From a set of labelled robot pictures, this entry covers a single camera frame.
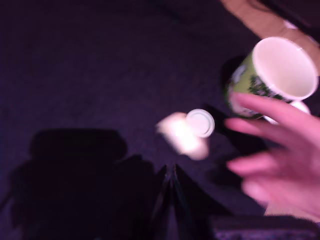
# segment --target green cup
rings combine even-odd
[[[291,103],[312,95],[318,81],[316,66],[301,47],[286,38],[268,37],[255,45],[232,74],[226,85],[225,98],[240,117],[257,119],[262,114],[240,106],[235,92]]]

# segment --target floor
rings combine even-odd
[[[279,36],[287,38],[301,46],[312,58],[318,71],[320,70],[320,49],[307,35],[298,29],[289,29],[280,16],[273,13],[269,8],[257,0],[221,0],[224,6],[249,29],[259,37],[267,38]],[[319,218],[313,217],[294,207],[270,204],[265,215],[293,215],[320,222]]]

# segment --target printed pattern on cup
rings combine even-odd
[[[233,112],[239,114],[239,115],[242,115],[242,116],[245,116],[247,118],[250,118],[256,114],[258,114],[258,112],[256,111],[252,111],[246,107],[243,107],[243,106],[240,106],[236,99],[234,98],[234,86],[240,81],[241,79],[241,76],[244,74],[244,72],[247,70],[247,66],[245,64],[239,66],[235,71],[234,73],[232,74],[227,86],[227,96],[228,96],[228,105],[229,105],[229,108],[232,109]]]
[[[233,96],[235,85],[237,85],[241,81],[241,77],[247,71],[247,69],[248,66],[246,64],[242,64],[235,70],[227,84],[226,97],[228,100],[228,105],[233,112],[246,118],[259,118],[262,116],[259,112],[240,106]],[[267,87],[255,72],[249,71],[249,74],[250,79],[248,79],[249,87],[246,89],[247,93],[255,94],[262,97],[279,99],[286,103],[292,102],[292,100],[279,95],[278,93],[272,91],[269,87]]]
[[[249,92],[255,95],[263,96],[263,97],[279,99],[286,103],[292,102],[292,100],[287,99],[284,96],[281,96],[278,93],[272,91],[269,87],[265,85],[265,83],[257,75],[252,75],[250,78]]]

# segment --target finger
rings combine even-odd
[[[308,144],[300,135],[286,127],[266,121],[230,118],[225,121],[225,125],[231,130],[266,138],[293,150],[304,149]]]
[[[227,167],[241,177],[257,173],[277,173],[280,165],[270,151],[259,152],[246,157],[236,158],[227,163]]]
[[[318,118],[274,98],[246,93],[236,93],[235,97],[241,106],[266,115],[317,146],[319,145],[320,134],[315,131],[315,129],[320,129]]]
[[[293,206],[320,217],[318,182],[260,175],[245,179],[242,190],[262,205]]]

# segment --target fingernail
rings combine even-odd
[[[247,93],[242,93],[242,92],[236,92],[234,91],[232,94],[233,99],[235,100],[236,103],[241,104],[243,99],[246,98],[248,94]]]
[[[234,170],[235,168],[237,168],[237,166],[239,165],[239,163],[240,163],[240,165],[241,165],[241,162],[242,162],[242,158],[239,157],[239,158],[233,159],[233,160],[231,160],[231,161],[228,161],[228,162],[226,163],[226,166],[232,171],[232,170]]]
[[[243,183],[243,191],[259,204],[265,206],[270,202],[271,197],[267,191],[257,182],[247,181]]]

